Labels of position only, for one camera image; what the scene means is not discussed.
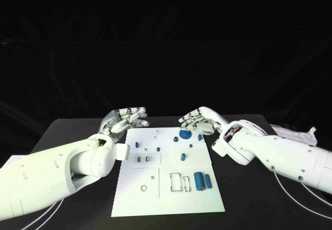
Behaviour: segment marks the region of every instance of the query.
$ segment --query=white cable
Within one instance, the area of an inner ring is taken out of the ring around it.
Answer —
[[[54,206],[55,206],[55,204],[49,207],[49,209],[42,214],[42,216],[22,230],[26,230],[39,221],[39,219],[45,216],[45,214],[49,212],[49,210],[54,208]]]
[[[285,189],[285,187],[283,187],[283,185],[282,185],[282,183],[280,183],[280,180],[279,180],[279,177],[277,177],[277,174],[274,173],[274,175],[276,175],[276,178],[277,178],[277,181],[279,181],[279,184],[280,184],[280,186],[282,186],[282,188],[283,188],[283,190],[285,190],[285,192],[286,192],[286,194],[289,195],[289,197],[293,199],[293,201],[308,210],[308,211],[311,211],[312,213],[315,213],[315,214],[318,214],[319,216],[322,216],[322,217],[325,217],[325,218],[328,218],[328,219],[332,219],[331,217],[326,217],[325,215],[322,215],[321,213],[318,213],[318,212],[315,212],[315,211],[312,211],[308,207],[305,207],[299,202],[298,202],[298,200],[290,196],[290,194],[287,193],[287,191],[286,191],[286,189]]]
[[[51,217],[54,216],[55,212],[58,211],[58,209],[59,209],[59,207],[61,207],[61,204],[59,204],[56,210],[54,211]],[[48,220],[51,219],[51,217],[45,220],[45,222],[42,223],[42,225],[41,225],[35,230],[39,230],[39,229],[42,228],[42,226],[45,225],[45,223],[48,222]]]
[[[326,205],[329,205],[329,206],[332,207],[332,204],[331,204],[326,200],[324,200],[324,199],[312,192],[312,190],[308,188],[308,186],[306,186],[305,184],[302,184],[302,185],[305,186],[306,190],[312,193],[312,195],[313,195]]]

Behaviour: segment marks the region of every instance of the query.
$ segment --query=blue object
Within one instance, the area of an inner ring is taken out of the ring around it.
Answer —
[[[182,161],[185,161],[185,153],[182,154]]]
[[[205,174],[204,177],[205,177],[207,187],[212,188],[211,181],[209,181],[209,174]]]
[[[192,137],[192,132],[188,130],[181,130],[179,135],[182,139],[189,139]]]
[[[198,191],[205,190],[205,184],[204,184],[204,179],[202,179],[202,173],[201,173],[201,172],[194,173],[194,177],[195,177],[196,190],[198,190]]]

